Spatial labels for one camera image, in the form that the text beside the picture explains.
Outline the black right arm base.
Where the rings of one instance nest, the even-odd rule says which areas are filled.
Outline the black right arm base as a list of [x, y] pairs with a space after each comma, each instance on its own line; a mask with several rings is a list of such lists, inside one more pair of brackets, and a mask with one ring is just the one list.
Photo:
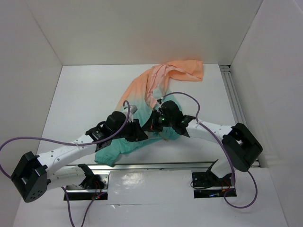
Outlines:
[[231, 183], [231, 173], [223, 178], [218, 178], [211, 172], [212, 167], [218, 160], [214, 161], [205, 172], [192, 172], [191, 188], [194, 190], [194, 198], [219, 198], [236, 197], [237, 193]]

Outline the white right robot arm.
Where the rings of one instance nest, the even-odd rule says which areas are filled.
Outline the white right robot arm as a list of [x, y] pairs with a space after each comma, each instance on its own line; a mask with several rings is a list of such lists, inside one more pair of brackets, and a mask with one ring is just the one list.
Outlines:
[[143, 130], [149, 132], [161, 132], [164, 128], [172, 128], [181, 136], [218, 143], [223, 148], [226, 159], [214, 161], [207, 170], [206, 179], [211, 185], [218, 185], [229, 175], [235, 182], [233, 172], [247, 172], [263, 151], [244, 124], [226, 126], [198, 121], [194, 116], [184, 115], [173, 101], [166, 101], [152, 111], [143, 126]]

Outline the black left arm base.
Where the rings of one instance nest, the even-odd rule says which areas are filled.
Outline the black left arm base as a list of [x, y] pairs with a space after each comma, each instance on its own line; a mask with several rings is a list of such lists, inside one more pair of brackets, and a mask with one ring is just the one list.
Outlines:
[[79, 164], [76, 170], [84, 172], [79, 183], [65, 186], [71, 201], [105, 201], [108, 199], [109, 172], [93, 172], [88, 165]]

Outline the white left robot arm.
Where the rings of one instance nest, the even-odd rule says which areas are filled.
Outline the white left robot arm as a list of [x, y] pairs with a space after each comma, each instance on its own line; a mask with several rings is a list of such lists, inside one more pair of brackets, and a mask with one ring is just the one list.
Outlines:
[[124, 138], [129, 142], [148, 139], [139, 120], [128, 120], [126, 114], [115, 111], [107, 120], [86, 131], [70, 146], [63, 146], [46, 153], [24, 154], [17, 164], [11, 180], [24, 202], [40, 198], [47, 190], [70, 184], [78, 184], [83, 189], [104, 186], [102, 178], [86, 164], [67, 167], [71, 162], [110, 146], [112, 140]]

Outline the teal and orange jacket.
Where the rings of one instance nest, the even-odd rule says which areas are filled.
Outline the teal and orange jacket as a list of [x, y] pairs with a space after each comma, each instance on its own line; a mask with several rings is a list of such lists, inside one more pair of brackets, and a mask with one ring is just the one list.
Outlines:
[[[120, 98], [116, 110], [123, 109], [123, 102], [127, 100], [136, 105], [138, 111], [134, 118], [143, 126], [149, 119], [152, 110], [157, 109], [157, 99], [170, 93], [169, 80], [202, 81], [204, 76], [201, 60], [179, 60], [155, 65], [135, 78]], [[139, 142], [128, 142], [117, 139], [111, 145], [95, 153], [95, 162], [113, 166], [119, 155], [132, 153], [140, 148], [160, 140], [173, 141], [180, 136], [172, 128], [164, 128], [162, 132], [147, 133], [148, 139]]]

